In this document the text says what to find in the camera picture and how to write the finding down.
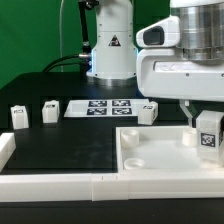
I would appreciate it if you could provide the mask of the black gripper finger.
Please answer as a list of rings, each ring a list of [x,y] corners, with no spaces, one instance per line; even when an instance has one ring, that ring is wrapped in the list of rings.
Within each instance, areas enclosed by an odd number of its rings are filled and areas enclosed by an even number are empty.
[[[193,126],[193,118],[197,113],[193,103],[190,100],[181,99],[179,101],[179,105],[188,119],[188,125],[190,127],[192,127]]]

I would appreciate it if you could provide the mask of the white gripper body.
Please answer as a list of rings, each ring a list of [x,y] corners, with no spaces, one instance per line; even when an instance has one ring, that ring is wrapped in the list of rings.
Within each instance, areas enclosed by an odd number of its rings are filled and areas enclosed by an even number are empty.
[[[224,60],[194,62],[177,48],[143,49],[136,74],[145,97],[224,102]]]

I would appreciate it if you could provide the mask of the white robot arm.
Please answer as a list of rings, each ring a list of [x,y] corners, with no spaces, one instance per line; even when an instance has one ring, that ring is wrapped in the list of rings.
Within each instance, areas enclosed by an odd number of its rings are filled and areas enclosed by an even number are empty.
[[[170,0],[170,15],[133,31],[131,0],[78,0],[94,8],[89,80],[137,81],[145,97],[224,102],[224,0]]]

